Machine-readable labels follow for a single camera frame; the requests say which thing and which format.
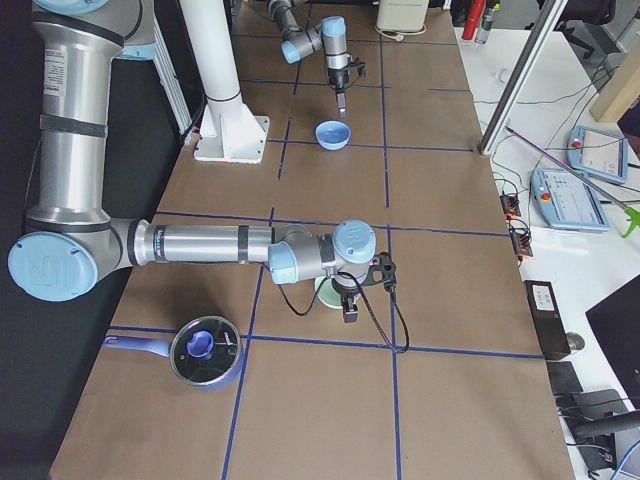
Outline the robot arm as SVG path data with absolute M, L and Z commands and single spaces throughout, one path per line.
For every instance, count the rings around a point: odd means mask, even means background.
M 1 6 L 1 249 L 21 234 L 25 199 L 34 199 L 31 166 L 39 138 L 44 45 L 24 1 Z M 383 156 L 350 144 L 330 152 L 313 141 L 326 116 L 329 93 L 316 85 L 244 85 L 249 105 L 274 120 L 265 159 L 258 165 L 197 161 L 181 147 L 154 66 L 116 61 L 110 94 L 103 201 L 117 218 L 160 224 L 277 225 L 303 222 L 326 232 L 341 221 L 384 222 Z M 219 313 L 248 322 L 258 283 L 268 274 L 253 266 L 152 264 L 127 268 L 67 302 L 44 302 L 1 274 L 1 317 L 6 323 L 84 325 L 116 319 L 175 323 Z
M 281 52 L 288 64 L 301 62 L 322 51 L 325 58 L 328 83 L 336 97 L 338 115 L 346 117 L 346 90 L 354 64 L 347 49 L 346 22 L 341 16 L 326 17 L 315 26 L 303 29 L 293 9 L 304 1 L 274 0 L 267 2 L 268 13 L 277 25 L 282 42 Z

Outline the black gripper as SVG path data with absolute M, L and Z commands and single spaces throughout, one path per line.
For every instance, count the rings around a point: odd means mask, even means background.
M 346 95 L 344 90 L 349 83 L 349 66 L 340 68 L 327 68 L 328 82 L 335 92 L 338 115 L 340 118 L 346 117 Z
M 355 323 L 358 319 L 357 300 L 360 297 L 360 290 L 356 282 L 343 276 L 335 276 L 332 279 L 332 288 L 338 295 L 339 303 L 343 310 L 343 320 L 345 323 Z

